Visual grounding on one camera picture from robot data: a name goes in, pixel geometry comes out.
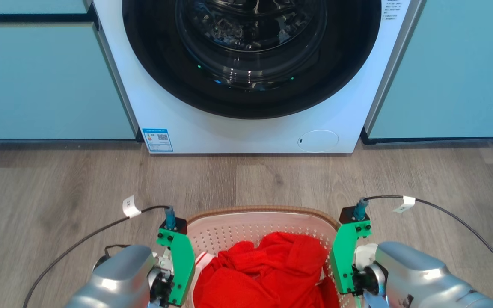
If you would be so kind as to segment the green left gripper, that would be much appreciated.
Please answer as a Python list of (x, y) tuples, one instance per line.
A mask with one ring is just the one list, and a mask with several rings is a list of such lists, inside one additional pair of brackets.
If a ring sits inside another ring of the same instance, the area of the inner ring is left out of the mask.
[(188, 236), (161, 228), (156, 243), (164, 248), (154, 255), (149, 272), (149, 307), (182, 307), (194, 276), (195, 254)]

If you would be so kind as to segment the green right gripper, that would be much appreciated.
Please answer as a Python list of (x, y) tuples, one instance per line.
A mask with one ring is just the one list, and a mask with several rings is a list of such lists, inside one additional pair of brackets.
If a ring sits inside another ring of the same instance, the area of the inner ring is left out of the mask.
[[(330, 250), (331, 272), (334, 277), (337, 292), (339, 294), (352, 294), (360, 296), (362, 291), (354, 282), (353, 261), (357, 241), (360, 238), (372, 235), (371, 221), (351, 222), (342, 224), (337, 229), (333, 245)], [(385, 296), (374, 296), (370, 292), (363, 292), (364, 308), (387, 308)]]

